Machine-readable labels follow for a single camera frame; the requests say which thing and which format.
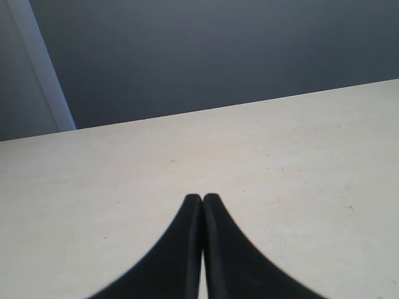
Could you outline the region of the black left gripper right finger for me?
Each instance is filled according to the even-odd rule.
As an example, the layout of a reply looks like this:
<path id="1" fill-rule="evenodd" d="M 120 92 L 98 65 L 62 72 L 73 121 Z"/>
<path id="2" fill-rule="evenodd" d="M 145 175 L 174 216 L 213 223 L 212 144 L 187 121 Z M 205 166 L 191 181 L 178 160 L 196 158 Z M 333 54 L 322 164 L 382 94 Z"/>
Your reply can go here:
<path id="1" fill-rule="evenodd" d="M 234 222 L 218 194 L 203 199 L 209 298 L 322 298 L 267 259 Z"/>

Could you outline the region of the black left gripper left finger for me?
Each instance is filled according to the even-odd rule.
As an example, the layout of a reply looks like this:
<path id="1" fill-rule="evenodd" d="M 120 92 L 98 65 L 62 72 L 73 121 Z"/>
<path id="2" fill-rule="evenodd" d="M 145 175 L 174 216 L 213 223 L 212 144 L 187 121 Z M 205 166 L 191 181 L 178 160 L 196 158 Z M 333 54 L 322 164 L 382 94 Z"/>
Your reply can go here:
<path id="1" fill-rule="evenodd" d="M 92 298 L 198 298 L 203 202 L 185 196 L 156 244 L 131 269 Z"/>

